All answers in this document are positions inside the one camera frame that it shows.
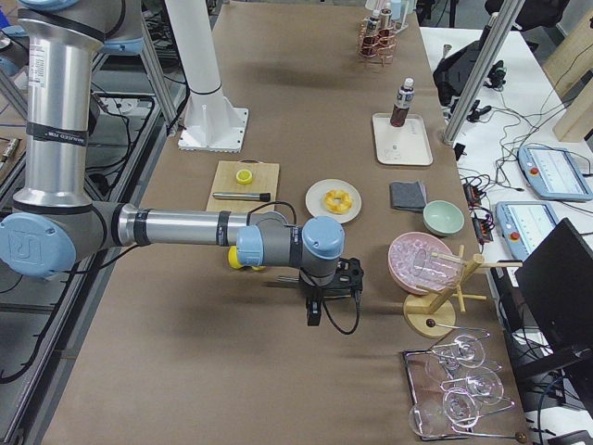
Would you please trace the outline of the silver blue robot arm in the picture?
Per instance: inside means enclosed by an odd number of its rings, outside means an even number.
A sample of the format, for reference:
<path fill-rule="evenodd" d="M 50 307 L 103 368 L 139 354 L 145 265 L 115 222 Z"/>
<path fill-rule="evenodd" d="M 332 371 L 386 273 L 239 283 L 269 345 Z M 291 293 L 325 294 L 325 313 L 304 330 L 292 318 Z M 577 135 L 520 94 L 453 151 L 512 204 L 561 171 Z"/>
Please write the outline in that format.
<path fill-rule="evenodd" d="M 259 207 L 246 213 L 142 210 L 92 200 L 84 190 L 95 54 L 137 54 L 144 45 L 137 1 L 23 1 L 29 37 L 25 185 L 1 223 L 1 258 L 31 277 L 72 273 L 77 262 L 114 247 L 236 246 L 244 266 L 297 269 L 307 322 L 336 299 L 359 300 L 363 271 L 346 259 L 344 230 L 321 216 L 303 225 Z"/>

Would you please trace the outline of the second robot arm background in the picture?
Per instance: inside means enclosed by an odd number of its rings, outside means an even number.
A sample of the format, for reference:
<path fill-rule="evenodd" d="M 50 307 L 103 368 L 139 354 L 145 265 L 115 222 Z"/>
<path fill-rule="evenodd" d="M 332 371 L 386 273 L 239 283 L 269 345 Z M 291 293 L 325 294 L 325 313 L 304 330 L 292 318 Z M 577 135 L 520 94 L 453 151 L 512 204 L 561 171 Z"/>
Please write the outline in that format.
<path fill-rule="evenodd" d="M 15 76 L 29 62 L 29 36 L 19 26 L 1 29 L 1 70 L 9 77 Z"/>

